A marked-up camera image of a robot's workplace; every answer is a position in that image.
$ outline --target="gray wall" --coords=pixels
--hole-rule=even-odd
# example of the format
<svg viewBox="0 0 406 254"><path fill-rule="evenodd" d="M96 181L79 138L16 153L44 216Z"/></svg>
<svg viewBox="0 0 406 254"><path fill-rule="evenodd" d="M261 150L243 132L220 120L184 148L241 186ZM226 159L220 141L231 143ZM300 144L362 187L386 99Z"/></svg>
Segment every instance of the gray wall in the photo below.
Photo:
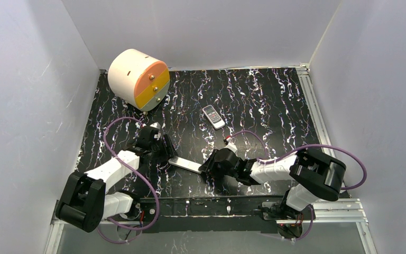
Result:
<svg viewBox="0 0 406 254"><path fill-rule="evenodd" d="M61 0L0 1L0 253L42 253L99 75Z"/></svg>
<svg viewBox="0 0 406 254"><path fill-rule="evenodd" d="M333 143L368 167L352 194L378 252L406 253L406 1L344 1L311 76ZM361 176L348 164L347 183Z"/></svg>
<svg viewBox="0 0 406 254"><path fill-rule="evenodd" d="M63 0L100 69L135 48L175 69L308 62L340 0Z"/></svg>

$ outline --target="black marble surface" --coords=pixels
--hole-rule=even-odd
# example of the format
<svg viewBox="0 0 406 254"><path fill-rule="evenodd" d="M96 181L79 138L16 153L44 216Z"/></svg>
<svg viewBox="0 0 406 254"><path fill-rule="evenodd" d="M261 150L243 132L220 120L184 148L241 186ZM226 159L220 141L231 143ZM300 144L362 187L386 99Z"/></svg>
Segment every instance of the black marble surface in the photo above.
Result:
<svg viewBox="0 0 406 254"><path fill-rule="evenodd" d="M111 92L106 74L96 89L76 170L88 171L111 158L103 133L111 121L132 116L145 124L159 122L172 139L179 156L203 163L214 148L224 146L225 136L250 130L262 137L275 157L306 143L318 143L307 103L294 68L171 71L165 99L147 116ZM201 109L212 104L226 122L214 130ZM136 135L139 126L128 121L115 124L108 141L119 152ZM238 156L263 156L261 144L246 134L236 137ZM211 197L218 195L283 195L292 181L244 186L225 177L205 181L199 175L170 165L142 166L139 172L153 184L160 197ZM110 192L127 189L151 197L148 187L129 174Z"/></svg>

